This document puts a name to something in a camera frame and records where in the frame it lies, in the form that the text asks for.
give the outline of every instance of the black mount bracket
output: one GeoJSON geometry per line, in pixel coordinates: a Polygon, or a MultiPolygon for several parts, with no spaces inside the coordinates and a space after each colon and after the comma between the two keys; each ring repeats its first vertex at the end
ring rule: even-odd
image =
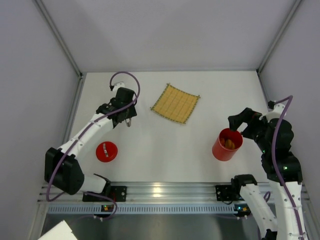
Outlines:
{"type": "Polygon", "coordinates": [[[215,186],[216,200],[218,202],[231,202],[243,200],[238,197],[232,187],[232,185],[216,185],[215,186]]]}
{"type": "MultiPolygon", "coordinates": [[[[125,202],[127,198],[127,187],[126,186],[111,186],[111,181],[103,176],[94,174],[100,178],[103,178],[106,181],[104,189],[101,193],[93,192],[95,195],[102,197],[108,197],[115,202],[125,202]]],[[[83,202],[107,202],[106,199],[102,197],[92,196],[83,193],[82,201],[83,202]]]]}

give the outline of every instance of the woven mat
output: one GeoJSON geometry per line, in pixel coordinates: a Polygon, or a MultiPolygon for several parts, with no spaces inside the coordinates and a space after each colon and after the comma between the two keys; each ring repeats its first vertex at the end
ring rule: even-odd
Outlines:
{"type": "Polygon", "coordinates": [[[170,121],[186,124],[199,98],[168,83],[151,110],[170,121]]]}

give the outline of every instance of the metal floor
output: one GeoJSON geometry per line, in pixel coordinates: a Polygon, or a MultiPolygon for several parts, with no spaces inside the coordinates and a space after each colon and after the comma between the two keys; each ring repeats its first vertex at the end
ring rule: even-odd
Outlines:
{"type": "Polygon", "coordinates": [[[100,222],[93,217],[48,214],[42,234],[62,220],[78,240],[257,240],[258,227],[248,220],[225,219],[214,214],[129,214],[100,222]]]}

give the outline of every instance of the orange food item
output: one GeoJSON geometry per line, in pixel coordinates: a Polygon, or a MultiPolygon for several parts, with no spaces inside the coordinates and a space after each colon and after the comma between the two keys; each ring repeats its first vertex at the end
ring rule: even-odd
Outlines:
{"type": "Polygon", "coordinates": [[[234,150],[236,148],[235,144],[233,141],[231,141],[230,139],[227,139],[225,141],[225,145],[224,145],[227,149],[230,149],[230,150],[234,150]]]}

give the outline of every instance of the metal frame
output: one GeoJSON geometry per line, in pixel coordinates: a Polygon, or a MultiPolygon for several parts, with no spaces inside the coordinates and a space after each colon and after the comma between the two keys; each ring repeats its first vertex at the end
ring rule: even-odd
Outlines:
{"type": "MultiPolygon", "coordinates": [[[[66,142],[69,139],[71,134],[73,122],[74,122],[78,104],[81,98],[81,93],[84,86],[86,75],[84,75],[80,71],[71,52],[69,51],[69,48],[67,47],[59,30],[57,29],[54,21],[52,20],[48,10],[46,9],[46,6],[44,5],[43,1],[42,0],[32,0],[32,1],[34,2],[40,14],[42,15],[44,21],[47,23],[50,31],[52,32],[54,38],[57,40],[57,43],[61,47],[63,53],[65,54],[66,58],[70,62],[72,68],[74,69],[79,79],[76,92],[73,98],[72,107],[68,115],[68,120],[65,127],[65,133],[63,135],[63,142],[66,142]]],[[[284,18],[283,23],[281,24],[276,36],[274,37],[266,54],[262,58],[262,61],[258,69],[256,70],[266,102],[268,101],[269,98],[263,86],[263,82],[261,81],[260,73],[263,71],[272,53],[275,51],[278,43],[280,42],[287,28],[289,27],[290,22],[292,21],[294,15],[296,14],[299,7],[301,6],[302,2],[303,0],[294,1],[289,13],[284,18]]],[[[208,211],[208,208],[202,208],[202,210],[194,211],[194,213],[197,213],[197,214],[218,213],[219,211],[217,212],[216,210],[219,210],[220,209],[219,207],[226,207],[226,205],[221,206],[221,203],[217,202],[217,196],[216,196],[214,186],[222,185],[222,184],[225,184],[225,183],[161,183],[161,182],[150,182],[150,183],[115,182],[113,183],[114,186],[126,185],[128,187],[127,196],[126,196],[127,202],[119,204],[119,207],[121,208],[120,213],[122,214],[132,214],[132,213],[144,214],[144,213],[148,213],[149,210],[152,211],[153,209],[162,209],[162,208],[170,208],[170,209],[176,209],[176,210],[172,212],[163,212],[164,210],[161,210],[158,213],[166,214],[166,213],[174,212],[178,214],[183,214],[183,213],[190,213],[190,210],[189,210],[190,207],[191,209],[196,209],[201,207],[213,207],[213,208],[217,207],[215,208],[215,210],[212,208],[212,210],[209,209],[209,211],[208,211]]],[[[260,183],[259,188],[262,194],[270,190],[270,186],[268,183],[260,183]]],[[[89,206],[94,207],[92,203],[83,203],[81,194],[76,194],[73,196],[65,194],[57,201],[48,203],[45,201],[46,189],[47,189],[47,185],[44,184],[39,194],[36,214],[32,221],[32,226],[27,238],[29,240],[37,240],[40,237],[47,213],[53,214],[54,210],[60,209],[65,214],[67,213],[74,214],[75,211],[78,214],[80,214],[80,213],[83,213],[81,212],[83,211],[83,208],[81,207],[84,207],[87,209],[89,209],[88,208],[89,206]]],[[[51,193],[56,194],[59,191],[60,191],[59,189],[56,189],[53,187],[51,193]]],[[[301,198],[302,198],[303,209],[305,211],[304,219],[305,219],[305,226],[309,234],[309,239],[320,239],[320,230],[319,230],[320,225],[317,217],[315,216],[315,212],[313,210],[312,203],[310,202],[307,190],[304,186],[302,187],[301,198]]],[[[222,213],[225,213],[225,214],[230,213],[233,207],[234,207],[234,203],[229,205],[228,208],[225,208],[222,211],[222,213]]]]}
{"type": "Polygon", "coordinates": [[[272,40],[267,52],[263,56],[262,61],[261,61],[260,65],[259,65],[258,69],[256,70],[257,73],[258,73],[258,76],[263,71],[263,69],[266,66],[267,62],[269,61],[272,53],[275,51],[275,49],[278,46],[280,40],[282,39],[282,37],[286,33],[286,30],[288,29],[293,17],[297,13],[297,11],[298,11],[298,9],[301,6],[303,1],[304,0],[295,0],[294,1],[289,13],[286,15],[283,23],[281,24],[281,27],[279,28],[278,32],[276,33],[276,35],[275,35],[274,39],[272,40]]]}
{"type": "Polygon", "coordinates": [[[65,54],[66,58],[68,59],[69,63],[73,67],[73,70],[75,71],[75,73],[77,74],[77,76],[80,79],[83,74],[81,73],[74,57],[72,56],[71,52],[69,51],[60,32],[58,31],[58,28],[56,27],[54,21],[52,20],[45,4],[43,3],[42,0],[32,0],[32,1],[34,3],[35,7],[38,9],[39,13],[42,15],[45,23],[48,25],[49,29],[51,30],[54,38],[56,39],[58,45],[61,47],[61,49],[62,49],[63,53],[65,54]]]}

